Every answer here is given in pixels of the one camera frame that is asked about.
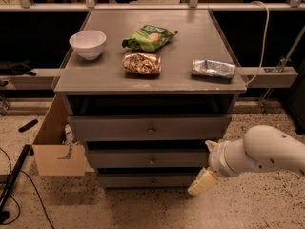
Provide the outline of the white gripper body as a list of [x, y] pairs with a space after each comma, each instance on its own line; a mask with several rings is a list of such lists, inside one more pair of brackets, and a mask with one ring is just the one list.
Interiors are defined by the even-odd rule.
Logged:
[[243, 141], [219, 142], [213, 151], [209, 151], [210, 168], [220, 177], [237, 177], [243, 163]]

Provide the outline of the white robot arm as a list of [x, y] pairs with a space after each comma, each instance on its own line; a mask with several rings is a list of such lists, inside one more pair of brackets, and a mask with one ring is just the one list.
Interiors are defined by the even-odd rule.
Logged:
[[221, 177], [245, 172], [288, 170], [305, 175], [305, 145], [275, 127], [257, 125], [236, 141], [207, 140], [208, 167], [202, 168], [188, 188], [193, 196], [212, 188]]

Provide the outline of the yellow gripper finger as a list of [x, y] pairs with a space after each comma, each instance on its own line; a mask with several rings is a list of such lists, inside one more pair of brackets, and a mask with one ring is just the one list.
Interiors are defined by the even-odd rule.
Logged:
[[211, 140], [206, 140], [205, 144], [206, 144], [209, 151], [213, 151], [218, 145], [217, 142], [211, 141]]
[[202, 168], [188, 188], [188, 193], [198, 196], [211, 189], [218, 181], [218, 175], [211, 168]]

